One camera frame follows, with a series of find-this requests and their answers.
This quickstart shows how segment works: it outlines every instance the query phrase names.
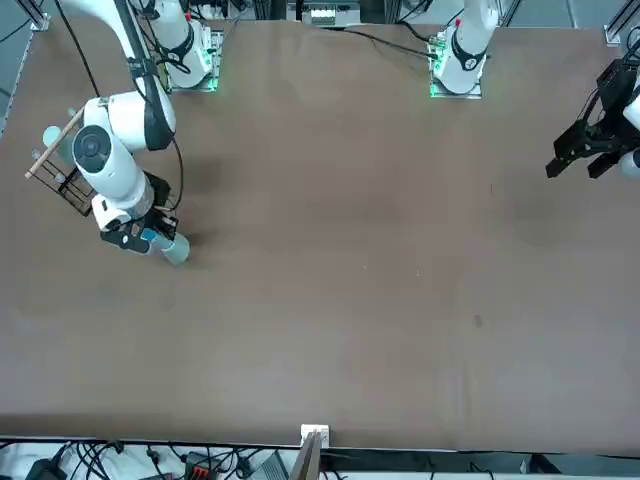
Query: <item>table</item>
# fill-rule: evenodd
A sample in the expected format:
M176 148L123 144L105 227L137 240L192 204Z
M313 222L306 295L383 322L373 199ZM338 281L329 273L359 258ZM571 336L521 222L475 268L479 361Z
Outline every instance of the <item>table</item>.
M102 94L130 90L115 36L74 26ZM23 178L93 95L54 21L0 145L1 430L637 453L640 185L544 172L615 53L500 29L484 99L432 100L421 59L241 22L219 91L172 96L193 248L174 268ZM137 158L177 184L171 150Z

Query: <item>mounting plate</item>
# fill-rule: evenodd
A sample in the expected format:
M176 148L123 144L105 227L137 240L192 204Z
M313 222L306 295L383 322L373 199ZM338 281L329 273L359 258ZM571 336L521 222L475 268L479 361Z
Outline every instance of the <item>mounting plate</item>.
M208 51L203 53L204 61L212 65L211 74L191 88L183 88L171 83L171 76L167 75L167 86L169 92L215 92L220 82L220 61L222 60L222 44L224 43L224 32L222 30L211 30L211 44Z
M440 68L441 58L444 55L446 46L446 34L447 31L443 30L433 37L433 39L427 43L427 52L435 53L438 56L438 60L429 58L429 96L431 98L482 98L482 89L480 88L480 80L476 83L476 86L470 92L464 95L458 95L452 93L446 89L446 87L435 76L435 71Z

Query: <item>cable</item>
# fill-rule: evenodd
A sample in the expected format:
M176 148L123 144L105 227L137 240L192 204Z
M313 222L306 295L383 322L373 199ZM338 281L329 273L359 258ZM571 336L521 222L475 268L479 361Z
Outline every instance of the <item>cable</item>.
M448 27L449 25L451 25L451 22L453 22L456 18L458 18L462 12L464 12L464 7L462 7L458 13L456 13L453 17L451 17L447 23L445 23L445 27Z
M42 4L44 3L44 0L40 0L40 3L38 4L38 7L42 7ZM9 38L13 37L16 33L18 33L20 30L22 30L24 27L26 27L27 25L29 25L29 23L31 23L31 19L27 19L24 22L22 22L20 25L18 25L16 28L14 28L13 30L11 30L9 33L7 33L4 37L0 38L0 43L4 42L5 40L8 40Z
M207 470L209 472L209 476L211 476L211 449L209 448L209 445L207 445L207 462L208 462L208 467L209 470Z
M82 47L80 46L80 43L78 42L78 37L76 37L75 32L73 31L73 28L71 28L71 25L69 24L69 20L67 20L67 16L64 14L64 11L62 10L62 7L60 6L60 2L58 0L53 0L56 4L56 8L58 9L58 12L60 12L60 16L62 17L62 21L64 22L65 26L67 27L67 30L69 31L69 35L71 35L71 38L73 39L73 43L75 43L76 45L76 49L78 50L78 53L80 54L80 58L82 59L82 63L84 64L84 68L87 71L87 75L89 76L89 80L91 81L91 86L93 87L93 91L96 94L96 97L100 96L100 91L98 90L98 86L96 85L96 80L93 78L93 74L91 73L91 69L89 68L89 64L87 63L87 58L84 56L84 52L82 51Z
M397 43L390 42L388 40L384 40L382 38L376 37L374 35L369 35L368 33L358 32L357 30L342 30L346 33L352 33L354 35L360 35L361 37L368 38L369 40L373 40L375 42L382 43L384 45L388 45L389 47L395 48L397 50L402 50L403 52L412 53L414 55L418 55L419 57L431 58L433 60L437 60L438 56L435 53L421 52L420 50L415 50L413 48L405 47L404 45L400 45Z
M73 480L73 477L75 477L76 473L78 473L78 469L80 468L80 465L83 465L85 463L85 457L86 457L87 453L85 453L84 455L82 455L80 453L80 445L79 444L76 444L76 452L78 452L79 460L78 460L78 464L76 465L76 468L73 469L73 473L69 477L69 480Z
M138 2L140 3L140 13L144 13L144 6L142 5L142 0L138 0ZM131 7L131 9L138 13L138 9L136 7L133 6L133 4L131 3L131 0L128 0L129 6ZM189 75L191 73L191 69L185 65L181 60L174 60L172 58L169 58L167 55L165 55L163 53L163 47L162 45L160 45L160 42L158 41L158 37L156 36L156 32L153 29L153 27L151 26L151 21L149 20L149 17L146 15L143 15L145 20L147 21L147 27L149 28L149 31L151 32L151 36L153 37L153 40L149 38L149 35L147 34L147 32L145 32L142 27L140 26L140 24L138 23L138 28L140 28L140 32L142 32L142 35L144 36L144 38L147 40L148 43L151 43L151 47L153 47L153 51L160 57L160 60L158 60L156 62L156 65L161 65L163 63L169 63L171 65L173 65L175 67L176 70L184 73L185 75Z
M407 27L409 29L409 31L411 32L411 34L416 37L418 40L422 40L423 42L427 42L429 43L430 38L429 37L425 37L423 35L420 35L415 28L413 28L411 26L411 24L405 20L398 20L398 25L402 25L404 27Z
M153 103L151 103L149 98L147 98L147 96L144 93L142 93L142 90L140 90L140 87L138 86L138 83L135 80L133 82L133 86L136 88L138 95L140 95L144 100L144 102L147 105L149 105L153 114L157 118L160 118L158 115L158 112L156 112L155 110L155 106L153 105ZM180 202L182 201L182 193L184 192L184 162L182 161L182 152L180 151L180 147L178 146L178 142L176 141L174 132L171 132L171 133L173 134L173 136L171 137L171 143L173 144L173 148L175 149L176 155L178 156L178 166L180 168L180 187L178 189L178 198L176 199L175 203L171 207L163 209L166 212L173 212L178 208L178 206L180 205Z
M95 470L91 470L90 467L90 463L87 461L88 458L91 458L90 453L93 451L95 454L95 445L89 445L87 446L86 444L82 444L82 446L84 447L84 454L82 454L80 452L80 445L79 443L76 444L76 453L78 454L78 458L80 458L80 463L83 464L85 467L87 467L87 472L91 472L93 474L95 474L98 478L100 478L101 480L107 480L107 477L105 475L103 475L101 472L99 471L95 471Z
M495 478L493 477L493 472L491 470L489 470L488 468L485 470L482 470L473 462L469 462L469 471L478 472L478 473L488 473L489 476L491 477L491 480L495 480Z
M147 445L147 457L149 457L151 463L153 463L153 467L156 469L160 478L165 478L164 473L162 473L162 470L160 470L158 466L158 463L160 463L160 455L155 450L151 450L151 445Z
M633 32L637 32L638 30L640 30L640 25L636 25L635 27L633 27L631 30L629 30L629 34L627 35L627 51L631 50L632 46L631 46L631 35L633 35Z
M184 454L183 454L183 455L180 455L180 454L176 451L175 447L174 447L173 445L171 445L171 442L167 443L167 445L168 445L169 449L171 450L171 452L172 452L176 457L178 457L182 463L187 463L187 456L186 456L186 455L184 455Z
M91 445L90 450L95 456L97 445ZM96 467L98 467L98 470L100 471L103 477L109 478L109 475L107 475L107 471L104 469L104 465L102 464L102 460L100 460L100 457L96 458Z
M426 4L426 5L425 5L425 7L424 7L424 11L423 11L422 13L426 12L426 11L429 9L429 7L431 6L431 4L432 4L432 3L433 3L433 0L422 0L422 1L421 1L421 2L419 2L415 7L413 7L413 8L409 11L409 13L407 13L404 17L402 17L402 18L401 18L400 20L398 20L398 22L396 22L396 23L399 23L399 22L402 22L402 21L406 20L406 19L407 19L407 18L408 18L408 17L409 17L413 12L415 12L416 10L418 10L421 6L423 6L423 5L425 5L425 4Z
M105 443L102 446L102 448L100 448L99 450L96 451L96 454L91 459L91 462L89 462L89 469L87 470L87 474L85 476L85 480L89 480L89 477L91 476L91 473L94 472L93 465L96 463L96 460L98 461L98 463L100 463L100 455L102 455L109 448L113 448L113 447L114 447L113 443L109 442L109 443ZM104 471L104 467L102 467L101 469L103 470L102 473L106 476L107 480L111 480L109 478L109 475L107 475L107 473Z
M229 469L227 469L227 472L230 473L226 477L224 477L223 480L229 480L229 478L231 478L233 475L235 475L240 480L246 480L251 477L255 472L251 471L251 463L249 463L249 460L251 460L253 456L255 456L257 453L262 452L263 450L263 448L257 448L246 457L242 457L240 453L237 452L236 456L238 457L238 460L236 461L236 467L233 470L230 470L231 466L233 466L233 463L229 465Z

